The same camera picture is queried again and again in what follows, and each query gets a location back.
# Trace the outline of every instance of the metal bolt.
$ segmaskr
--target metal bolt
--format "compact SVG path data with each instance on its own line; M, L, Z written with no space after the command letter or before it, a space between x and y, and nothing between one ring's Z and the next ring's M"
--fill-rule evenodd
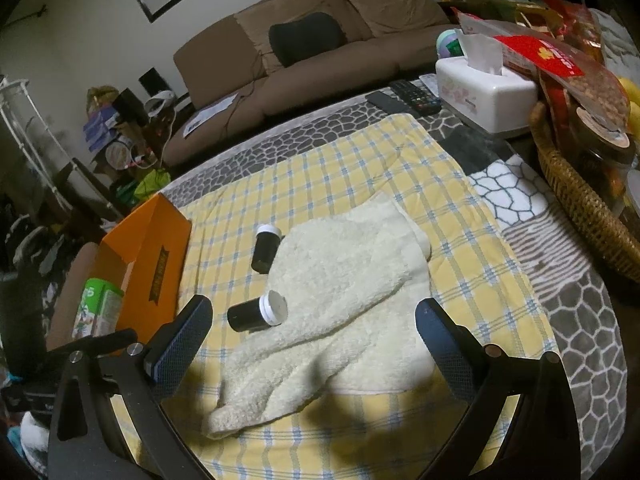
M502 349L498 345L487 345L484 347L484 353L489 357L500 357Z
M560 358L558 357L558 354L556 354L555 352L546 352L545 355L546 355L546 360L549 361L550 363L557 365L560 362Z
M127 354L133 357L134 355L138 355L140 352L142 352L143 348L144 345L142 343L132 343L127 346Z
M72 363L77 363L77 362L78 362L80 359L82 359L82 358L83 358L83 354L82 354L82 352L81 352L81 351L79 351L79 350L76 350L76 351L74 351L74 352L71 352L71 354L69 354L69 360L70 360Z

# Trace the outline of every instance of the woven basket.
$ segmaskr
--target woven basket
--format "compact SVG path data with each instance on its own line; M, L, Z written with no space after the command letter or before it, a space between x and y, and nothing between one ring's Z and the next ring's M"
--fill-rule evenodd
M529 122L545 178L578 232L609 266L640 283L640 243L554 146L544 103Z

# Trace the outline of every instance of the speaker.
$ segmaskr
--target speaker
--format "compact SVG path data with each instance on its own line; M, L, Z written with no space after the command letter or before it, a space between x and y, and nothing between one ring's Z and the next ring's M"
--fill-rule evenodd
M162 78L162 76L158 73L158 70L156 70L155 68L152 68L151 70L140 76L138 81L140 81L140 84L144 87L146 93L149 94L149 97L158 95L164 90L171 90L171 87L167 84L167 82Z
M145 126L148 123L145 105L138 99L135 94L125 88L115 101L113 107L120 114L123 121L127 123L137 123L138 126Z

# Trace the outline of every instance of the yellow plaid tablecloth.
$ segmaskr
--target yellow plaid tablecloth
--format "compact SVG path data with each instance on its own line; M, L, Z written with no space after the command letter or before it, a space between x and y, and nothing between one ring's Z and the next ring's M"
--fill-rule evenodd
M228 184L182 208L193 221L180 306L203 294L212 329L165 410L218 479L413 479L462 416L444 379L410 392L324 394L299 413L224 440L200 433L218 401L221 370L243 335L226 323L228 307L261 295L266 276L250 268L255 231L272 223L286 234L311 218L343 213L382 190L428 234L432 291L454 322L482 344L538 358L556 342L527 277L491 213L457 163L411 116L395 115L320 148ZM121 399L114 405L129 445L139 441ZM491 462L516 399L503 410L479 465Z

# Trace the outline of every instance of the dark lumbar pillow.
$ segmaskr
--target dark lumbar pillow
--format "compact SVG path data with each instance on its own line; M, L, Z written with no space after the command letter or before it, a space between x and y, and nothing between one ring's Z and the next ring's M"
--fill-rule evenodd
M313 12L300 20L271 25L269 42L284 67L343 46L347 39L333 16Z

